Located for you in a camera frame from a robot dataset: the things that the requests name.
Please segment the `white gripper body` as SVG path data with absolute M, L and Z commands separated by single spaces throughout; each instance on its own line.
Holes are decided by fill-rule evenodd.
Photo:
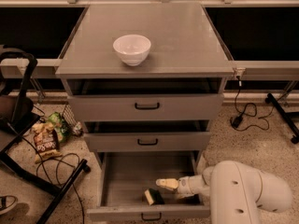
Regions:
M 180 198 L 200 194 L 209 196 L 209 185 L 201 175 L 184 176 L 178 180 L 177 194 Z

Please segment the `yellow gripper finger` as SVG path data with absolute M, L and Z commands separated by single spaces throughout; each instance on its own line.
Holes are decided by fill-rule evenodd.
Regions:
M 156 185 L 173 191 L 178 188 L 178 181 L 175 178 L 159 178 L 156 180 Z

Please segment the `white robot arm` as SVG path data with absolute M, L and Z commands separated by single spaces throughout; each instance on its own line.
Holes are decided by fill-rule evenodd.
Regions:
M 221 161 L 200 175 L 160 178 L 156 185 L 179 198 L 208 197 L 211 224 L 261 224 L 261 209 L 281 213 L 292 207 L 284 179 L 238 161 Z

